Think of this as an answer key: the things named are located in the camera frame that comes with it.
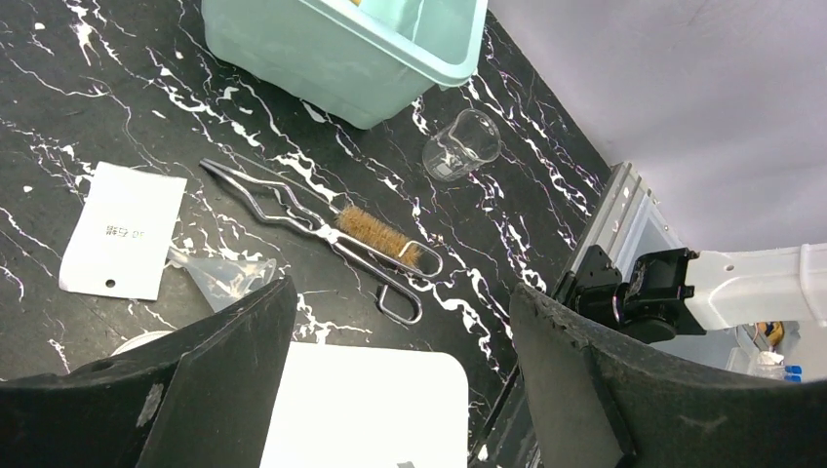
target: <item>table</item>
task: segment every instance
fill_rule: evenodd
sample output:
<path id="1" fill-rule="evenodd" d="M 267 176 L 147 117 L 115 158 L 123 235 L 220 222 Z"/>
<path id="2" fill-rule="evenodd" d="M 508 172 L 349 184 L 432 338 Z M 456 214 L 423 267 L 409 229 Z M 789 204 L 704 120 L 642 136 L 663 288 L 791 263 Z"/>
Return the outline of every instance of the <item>table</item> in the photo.
<path id="1" fill-rule="evenodd" d="M 488 17 L 478 74 L 357 131 L 211 56 L 199 2 L 14 0 L 0 19 L 0 377 L 63 374 L 147 331 L 212 313 L 167 268 L 156 302 L 63 292 L 61 255 L 98 161 L 187 178 L 174 243 L 194 256 L 274 258 L 299 294 L 294 339 L 448 353 L 470 385 L 469 440 L 516 365 L 508 295 L 549 291 L 609 168 L 502 27 Z M 499 159 L 453 183 L 420 151 L 462 109 L 500 127 Z M 375 308 L 377 281 L 327 246 L 256 223 L 197 163 L 242 155 L 352 202 L 434 246 L 424 317 Z"/>

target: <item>glass beaker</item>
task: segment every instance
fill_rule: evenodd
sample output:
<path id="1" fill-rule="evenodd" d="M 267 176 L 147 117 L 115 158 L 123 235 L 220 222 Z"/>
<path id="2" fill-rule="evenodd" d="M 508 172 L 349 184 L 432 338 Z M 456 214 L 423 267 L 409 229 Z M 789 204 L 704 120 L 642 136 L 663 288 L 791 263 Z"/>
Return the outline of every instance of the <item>glass beaker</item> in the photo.
<path id="1" fill-rule="evenodd" d="M 432 177 L 450 182 L 496 159 L 501 144 L 491 117 L 465 109 L 425 143 L 422 163 Z"/>

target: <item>plastic bin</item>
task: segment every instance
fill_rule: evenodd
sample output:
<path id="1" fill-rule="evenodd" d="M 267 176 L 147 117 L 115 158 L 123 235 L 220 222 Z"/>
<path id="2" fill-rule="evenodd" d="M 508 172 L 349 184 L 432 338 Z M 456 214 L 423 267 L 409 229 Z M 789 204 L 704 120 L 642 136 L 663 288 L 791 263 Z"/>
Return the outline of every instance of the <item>plastic bin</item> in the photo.
<path id="1" fill-rule="evenodd" d="M 203 0 L 207 45 L 354 127 L 474 73 L 488 0 Z"/>

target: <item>brush bristles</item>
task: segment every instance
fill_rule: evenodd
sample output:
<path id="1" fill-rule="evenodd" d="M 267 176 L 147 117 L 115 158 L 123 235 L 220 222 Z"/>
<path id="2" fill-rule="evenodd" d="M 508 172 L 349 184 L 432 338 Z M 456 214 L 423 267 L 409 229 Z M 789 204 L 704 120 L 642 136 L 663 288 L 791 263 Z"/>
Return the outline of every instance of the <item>brush bristles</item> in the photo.
<path id="1" fill-rule="evenodd" d="M 405 254 L 398 256 L 411 239 L 352 205 L 338 214 L 336 226 L 352 237 L 410 267 L 416 268 L 419 257 L 422 255 L 419 247 L 410 246 Z"/>

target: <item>white card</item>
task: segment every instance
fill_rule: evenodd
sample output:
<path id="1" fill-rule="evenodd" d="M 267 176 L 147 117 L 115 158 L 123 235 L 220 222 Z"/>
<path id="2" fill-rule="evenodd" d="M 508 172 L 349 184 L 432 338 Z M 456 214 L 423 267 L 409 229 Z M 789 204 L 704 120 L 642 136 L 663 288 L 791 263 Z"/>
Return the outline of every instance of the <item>white card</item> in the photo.
<path id="1" fill-rule="evenodd" d="M 157 300 L 185 186 L 185 178 L 98 163 L 60 264 L 60 288 Z"/>

